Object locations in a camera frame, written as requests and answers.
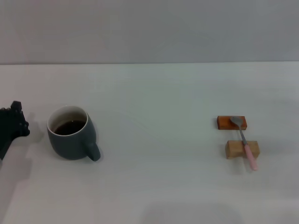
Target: mug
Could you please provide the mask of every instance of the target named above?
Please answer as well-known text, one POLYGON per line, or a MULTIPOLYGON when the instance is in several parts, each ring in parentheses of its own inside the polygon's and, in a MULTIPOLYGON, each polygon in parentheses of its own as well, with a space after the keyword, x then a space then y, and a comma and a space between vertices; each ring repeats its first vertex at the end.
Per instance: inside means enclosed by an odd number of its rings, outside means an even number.
POLYGON ((48 135, 55 152, 68 160, 78 160, 88 156, 97 161, 100 151, 96 144, 96 132, 85 110, 77 106, 64 106, 56 110, 47 122, 48 135), (67 122, 80 121, 84 126, 71 134, 57 134, 57 129, 67 122))

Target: light wooden block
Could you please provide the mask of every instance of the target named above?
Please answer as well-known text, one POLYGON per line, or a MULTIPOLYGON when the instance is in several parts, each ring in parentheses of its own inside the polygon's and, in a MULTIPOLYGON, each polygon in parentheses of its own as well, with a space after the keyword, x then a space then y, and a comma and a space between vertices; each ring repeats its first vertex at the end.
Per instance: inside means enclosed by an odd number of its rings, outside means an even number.
MULTIPOLYGON (((217 117, 217 125, 219 130, 239 130, 239 127, 230 121, 230 118, 233 116, 218 116, 217 117)), ((241 126, 242 130, 246 130, 247 122, 244 116, 236 116, 243 120, 243 124, 241 126)))
MULTIPOLYGON (((247 141, 251 152, 255 158, 260 154, 260 148, 257 141, 247 141)), ((233 159, 240 156, 246 156, 242 141, 228 141, 225 147, 226 158, 233 159)))

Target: pink spoon handle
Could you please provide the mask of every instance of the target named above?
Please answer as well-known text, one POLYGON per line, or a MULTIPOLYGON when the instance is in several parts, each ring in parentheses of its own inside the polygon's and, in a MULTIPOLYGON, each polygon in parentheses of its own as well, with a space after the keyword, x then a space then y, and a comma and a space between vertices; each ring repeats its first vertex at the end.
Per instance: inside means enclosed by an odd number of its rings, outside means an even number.
POLYGON ((245 146, 244 146, 244 149, 245 149, 247 158, 248 158, 248 160, 249 160, 250 167, 252 168, 252 170, 257 170, 256 160, 255 160, 255 158, 253 157, 253 154, 252 154, 252 152, 251 152, 251 149, 250 149, 249 145, 245 145, 245 146))

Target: table surface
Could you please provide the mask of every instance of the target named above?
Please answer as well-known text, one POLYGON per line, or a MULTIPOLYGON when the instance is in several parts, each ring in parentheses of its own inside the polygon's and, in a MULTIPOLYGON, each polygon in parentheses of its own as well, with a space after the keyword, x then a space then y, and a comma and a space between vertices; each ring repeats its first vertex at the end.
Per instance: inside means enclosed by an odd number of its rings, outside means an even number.
POLYGON ((22 102, 31 134, 0 171, 1 224, 299 223, 299 63, 0 66, 0 102, 22 102), (102 158, 67 161, 46 132, 78 105, 102 158), (226 160, 242 115, 259 171, 226 160))

